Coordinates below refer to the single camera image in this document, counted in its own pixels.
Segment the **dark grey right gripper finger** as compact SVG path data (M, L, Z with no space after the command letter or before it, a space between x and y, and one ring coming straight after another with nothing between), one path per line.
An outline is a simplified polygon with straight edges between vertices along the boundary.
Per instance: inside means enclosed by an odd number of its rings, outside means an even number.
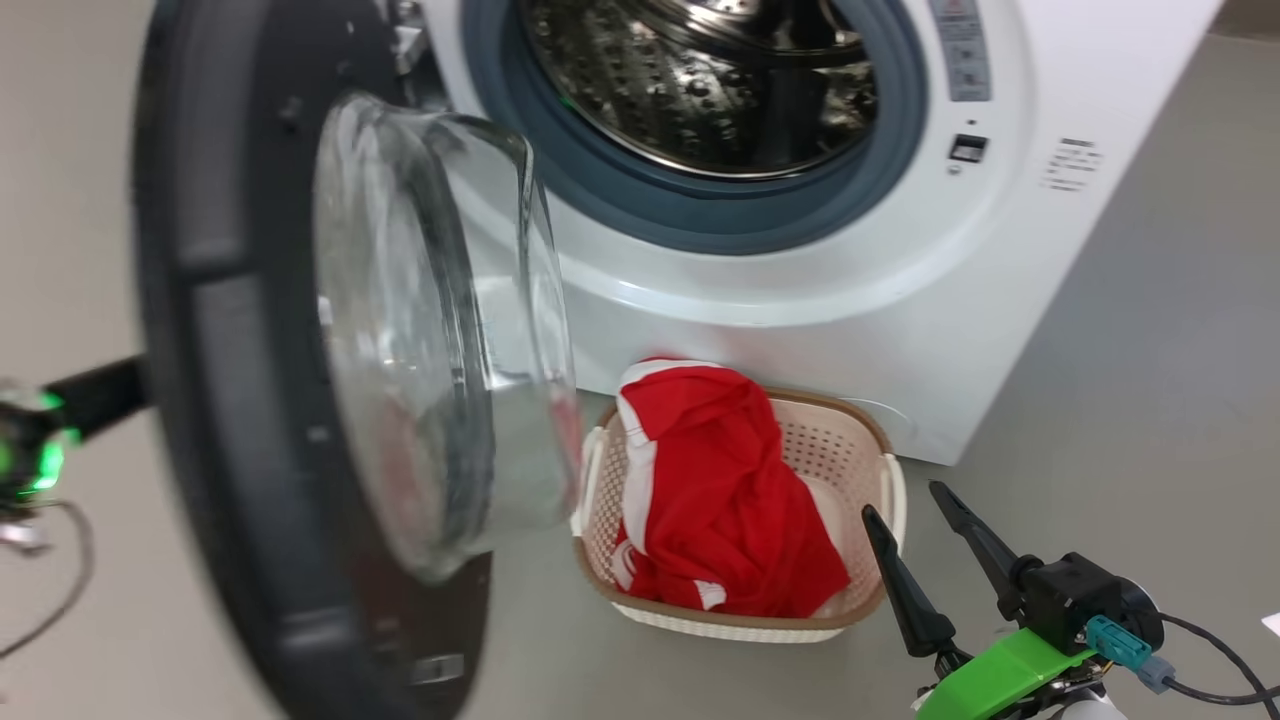
M997 610L1005 620L1027 621L1023 577L1033 569L1030 555L1015 555L960 497L941 480L931 480L929 492L951 530L963 537L997 594Z
M876 557L906 652L915 659L955 655L955 626L938 612L901 560L899 542L872 505L861 509L861 521Z

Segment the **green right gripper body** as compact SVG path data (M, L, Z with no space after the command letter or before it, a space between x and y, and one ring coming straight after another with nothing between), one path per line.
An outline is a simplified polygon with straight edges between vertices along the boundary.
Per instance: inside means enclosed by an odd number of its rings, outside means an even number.
M977 656L961 652L954 634L952 626L910 632L910 655L932 655L940 676L913 705L915 720L1032 720L1065 708L1102 674L1094 651L1064 655L1029 629Z

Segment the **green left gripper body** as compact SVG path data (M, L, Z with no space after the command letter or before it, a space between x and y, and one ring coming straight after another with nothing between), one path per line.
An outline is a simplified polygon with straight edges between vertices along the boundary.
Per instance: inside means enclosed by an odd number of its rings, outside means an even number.
M59 395L0 383L0 518L26 518L47 500L79 442Z

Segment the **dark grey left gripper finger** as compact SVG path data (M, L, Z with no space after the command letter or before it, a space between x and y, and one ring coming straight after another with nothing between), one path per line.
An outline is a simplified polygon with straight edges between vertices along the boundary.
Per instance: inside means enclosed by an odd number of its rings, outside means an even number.
M70 430L76 439L83 443L128 420L150 405L150 400L146 406L64 406L60 404L58 415L63 428Z
M146 406L145 356L132 355L51 380L45 392L64 406Z

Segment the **dark grey washing machine door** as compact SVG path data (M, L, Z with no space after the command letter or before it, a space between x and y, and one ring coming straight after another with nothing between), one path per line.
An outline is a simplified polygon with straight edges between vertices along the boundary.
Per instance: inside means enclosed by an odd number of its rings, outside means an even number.
M444 0L155 0L132 158L147 386L285 720L460 720L492 552L576 506L531 143L461 109Z

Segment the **beige perforated laundry basket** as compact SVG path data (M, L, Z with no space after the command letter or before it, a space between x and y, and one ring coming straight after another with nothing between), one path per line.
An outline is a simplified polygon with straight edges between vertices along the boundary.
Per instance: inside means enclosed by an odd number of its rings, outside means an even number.
M582 495L570 528L579 570L616 611L643 625L686 635L808 644L833 639L882 605L884 584L861 510L873 506L897 548L905 550L908 488L888 436L855 404L796 389L771 388L768 395L783 439L783 459L814 495L850 575L849 585L805 619L694 611L621 592L611 556L622 527L628 460L620 410L609 404L582 442Z

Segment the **white washing machine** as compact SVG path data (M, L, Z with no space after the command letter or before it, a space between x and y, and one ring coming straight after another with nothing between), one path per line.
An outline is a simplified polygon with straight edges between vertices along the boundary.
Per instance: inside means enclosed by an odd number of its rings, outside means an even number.
M992 100L952 102L929 0L900 0L928 88L914 159L874 209L796 249L655 246L543 184L579 388L613 395L645 357L718 363L856 404L900 454L955 464L1225 1L977 0ZM381 3L428 102L493 120L465 0ZM982 164L948 161L957 133L991 140Z

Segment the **grey rubber door gasket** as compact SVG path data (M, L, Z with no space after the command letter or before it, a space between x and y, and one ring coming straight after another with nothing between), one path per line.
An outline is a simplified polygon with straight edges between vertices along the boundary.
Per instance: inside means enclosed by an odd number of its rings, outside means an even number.
M905 177L925 124L927 77L900 0L847 0L870 36L879 113L852 150L774 179L690 176L607 138L566 106L534 54L518 0L465 0L461 38L488 117L524 135L544 186L602 225L685 252L748 256L823 240L864 217Z

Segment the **steel washing machine drum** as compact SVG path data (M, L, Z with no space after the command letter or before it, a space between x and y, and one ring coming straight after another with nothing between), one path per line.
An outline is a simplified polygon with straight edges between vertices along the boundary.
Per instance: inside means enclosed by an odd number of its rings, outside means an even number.
M559 100L630 152L765 181L855 149L879 113L833 0L518 0Z

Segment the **grey instruction label sticker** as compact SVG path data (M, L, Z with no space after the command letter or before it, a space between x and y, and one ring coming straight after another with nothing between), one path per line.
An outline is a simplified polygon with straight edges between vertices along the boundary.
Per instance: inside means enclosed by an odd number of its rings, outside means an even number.
M989 102L992 78L977 0L929 0L952 102Z

